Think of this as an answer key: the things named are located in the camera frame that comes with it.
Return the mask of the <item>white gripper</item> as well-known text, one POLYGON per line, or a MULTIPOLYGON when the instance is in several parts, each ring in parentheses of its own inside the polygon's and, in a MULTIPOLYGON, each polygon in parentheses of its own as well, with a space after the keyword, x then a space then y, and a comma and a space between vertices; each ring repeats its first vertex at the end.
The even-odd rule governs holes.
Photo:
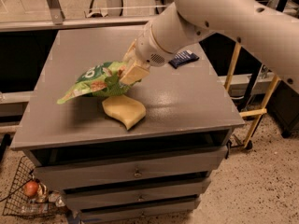
POLYGON ((150 65, 163 66, 173 57, 173 53, 163 50, 158 45, 151 29, 145 28, 137 40, 132 42, 122 58, 124 62, 128 63, 128 67, 121 74, 120 83, 132 85, 150 74, 150 65), (136 56, 144 63, 138 62, 136 56))

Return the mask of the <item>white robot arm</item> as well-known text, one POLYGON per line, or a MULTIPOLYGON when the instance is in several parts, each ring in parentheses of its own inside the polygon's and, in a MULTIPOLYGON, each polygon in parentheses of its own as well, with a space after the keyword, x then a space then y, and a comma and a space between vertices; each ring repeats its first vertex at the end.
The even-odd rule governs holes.
POLYGON ((146 77, 152 66, 212 33, 225 35, 299 91, 299 20, 255 0, 174 0, 149 21, 123 60, 121 83, 146 77))

